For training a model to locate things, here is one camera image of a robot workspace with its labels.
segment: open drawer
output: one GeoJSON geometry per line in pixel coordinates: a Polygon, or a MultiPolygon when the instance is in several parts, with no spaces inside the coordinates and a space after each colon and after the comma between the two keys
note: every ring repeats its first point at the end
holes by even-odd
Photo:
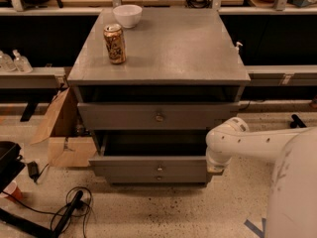
{"type": "Polygon", "coordinates": [[[124,131],[104,137],[89,160],[110,183],[207,182],[205,132],[124,131]]]}

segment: metal cabinet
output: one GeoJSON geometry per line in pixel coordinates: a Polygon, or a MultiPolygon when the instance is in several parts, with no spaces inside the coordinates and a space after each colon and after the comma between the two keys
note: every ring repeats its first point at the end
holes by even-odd
{"type": "Polygon", "coordinates": [[[250,78],[217,12],[144,8],[124,29],[127,61],[112,64],[97,19],[68,83],[98,154],[89,160],[111,183],[208,181],[207,132],[234,116],[250,78]]]}

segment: floor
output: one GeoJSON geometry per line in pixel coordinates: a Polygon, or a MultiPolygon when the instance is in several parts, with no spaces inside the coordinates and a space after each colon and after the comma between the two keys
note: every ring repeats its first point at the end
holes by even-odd
{"type": "MultiPolygon", "coordinates": [[[[14,141],[22,147],[25,162],[35,161],[40,170],[47,164],[48,141],[30,145],[43,119],[46,105],[36,110],[29,122],[21,123],[25,105],[0,105],[0,140],[14,141]]],[[[309,101],[242,102],[239,117],[251,131],[289,128],[291,114],[307,126],[317,125],[317,109],[309,101]]],[[[23,194],[22,202],[40,211],[57,212],[65,205],[74,187],[87,187],[93,196],[92,211],[85,235],[94,237],[260,237],[248,227],[249,220],[263,230],[267,196],[273,165],[245,157],[234,157],[220,177],[204,187],[197,186],[111,186],[96,177],[91,168],[48,167],[35,184],[27,169],[16,177],[23,194]]],[[[89,194],[84,193],[87,202],[89,194]]],[[[52,215],[33,212],[0,198],[0,207],[45,227],[52,215]]],[[[0,223],[0,236],[31,237],[0,223]]],[[[60,237],[84,237],[83,217],[72,218],[60,237]]]]}

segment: cabinet top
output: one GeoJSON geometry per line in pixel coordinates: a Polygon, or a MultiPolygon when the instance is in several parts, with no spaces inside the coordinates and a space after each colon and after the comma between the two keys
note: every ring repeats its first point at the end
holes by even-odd
{"type": "Polygon", "coordinates": [[[72,85],[235,84],[249,76],[216,10],[144,8],[135,28],[123,29],[127,60],[112,64],[103,28],[116,23],[105,8],[68,77],[72,85]]]}

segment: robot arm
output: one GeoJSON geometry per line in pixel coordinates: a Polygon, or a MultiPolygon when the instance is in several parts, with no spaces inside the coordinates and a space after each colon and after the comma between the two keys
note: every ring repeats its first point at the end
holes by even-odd
{"type": "Polygon", "coordinates": [[[225,169],[231,157],[275,163],[265,238],[317,237],[317,128],[249,132],[240,118],[211,130],[207,137],[209,172],[225,169]]]}
{"type": "Polygon", "coordinates": [[[210,173],[222,172],[233,156],[257,158],[274,163],[284,146],[308,128],[250,132],[239,117],[227,120],[206,136],[207,168],[210,173]]]}

